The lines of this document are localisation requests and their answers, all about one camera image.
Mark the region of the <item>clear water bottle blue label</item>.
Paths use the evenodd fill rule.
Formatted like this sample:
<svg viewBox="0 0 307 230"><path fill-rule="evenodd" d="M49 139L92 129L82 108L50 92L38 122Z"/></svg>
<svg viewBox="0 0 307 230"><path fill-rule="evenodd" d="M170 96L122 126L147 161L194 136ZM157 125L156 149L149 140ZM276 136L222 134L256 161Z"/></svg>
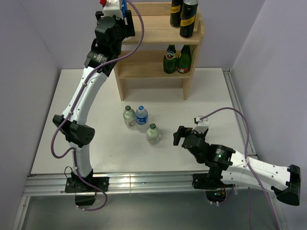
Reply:
<svg viewBox="0 0 307 230"><path fill-rule="evenodd" d="M128 9L127 1L126 0L119 0L119 2L120 2L120 9L121 9L123 18L126 18L126 10Z"/></svg>

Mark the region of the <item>black can yellow label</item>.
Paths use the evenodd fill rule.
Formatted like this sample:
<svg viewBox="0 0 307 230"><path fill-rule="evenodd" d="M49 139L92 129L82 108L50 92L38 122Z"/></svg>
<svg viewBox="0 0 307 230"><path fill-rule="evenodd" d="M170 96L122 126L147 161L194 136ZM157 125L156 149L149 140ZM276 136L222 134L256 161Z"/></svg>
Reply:
<svg viewBox="0 0 307 230"><path fill-rule="evenodd" d="M170 25L174 28L180 27L183 0L171 1Z"/></svg>

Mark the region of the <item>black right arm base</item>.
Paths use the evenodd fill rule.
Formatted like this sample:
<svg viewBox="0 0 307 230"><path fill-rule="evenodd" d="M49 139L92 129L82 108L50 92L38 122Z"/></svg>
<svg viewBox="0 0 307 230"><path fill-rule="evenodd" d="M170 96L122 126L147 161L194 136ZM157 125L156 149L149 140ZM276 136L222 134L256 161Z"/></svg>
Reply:
<svg viewBox="0 0 307 230"><path fill-rule="evenodd" d="M219 207L235 194L234 184L224 184L221 180L209 178L208 173L194 173L192 179L192 187L204 190L205 197L211 206Z"/></svg>

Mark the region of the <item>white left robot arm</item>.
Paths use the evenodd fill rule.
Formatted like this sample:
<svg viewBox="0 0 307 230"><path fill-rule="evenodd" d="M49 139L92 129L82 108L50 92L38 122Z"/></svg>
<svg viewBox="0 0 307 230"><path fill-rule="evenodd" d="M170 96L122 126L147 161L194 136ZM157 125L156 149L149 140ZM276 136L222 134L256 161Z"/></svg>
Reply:
<svg viewBox="0 0 307 230"><path fill-rule="evenodd" d="M62 133L72 151L73 181L90 184L93 180L89 145L95 129L87 126L86 121L98 91L116 63L122 59L123 40L135 36L131 11L127 10L125 14L125 19L118 19L101 11L96 12L95 39L87 54L80 83L63 113L54 115L52 120L57 127L55 134Z"/></svg>

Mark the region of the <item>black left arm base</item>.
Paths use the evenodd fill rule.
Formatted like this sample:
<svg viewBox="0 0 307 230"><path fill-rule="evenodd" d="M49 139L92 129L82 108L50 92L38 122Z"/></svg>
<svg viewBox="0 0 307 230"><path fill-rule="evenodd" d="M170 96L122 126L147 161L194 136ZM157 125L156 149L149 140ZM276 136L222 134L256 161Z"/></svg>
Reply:
<svg viewBox="0 0 307 230"><path fill-rule="evenodd" d="M109 177L93 177L89 183L107 192ZM84 184L78 176L72 176L67 179L64 192L75 194L75 204L87 208L94 204L98 190Z"/></svg>

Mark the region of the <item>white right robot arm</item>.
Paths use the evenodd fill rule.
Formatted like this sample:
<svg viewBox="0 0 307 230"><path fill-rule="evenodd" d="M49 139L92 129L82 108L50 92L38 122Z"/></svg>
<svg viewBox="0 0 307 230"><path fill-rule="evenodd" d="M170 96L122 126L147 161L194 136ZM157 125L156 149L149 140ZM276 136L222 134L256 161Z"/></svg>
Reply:
<svg viewBox="0 0 307 230"><path fill-rule="evenodd" d="M183 139L182 147L194 156L197 163L209 167L207 174L193 176L194 188L211 190L228 184L241 185L260 189L265 196L274 193L279 201L288 205L300 204L300 167L276 166L223 145L210 145L205 141L209 130L207 118L207 115L198 116L194 119L194 128L180 126L173 134L175 146Z"/></svg>

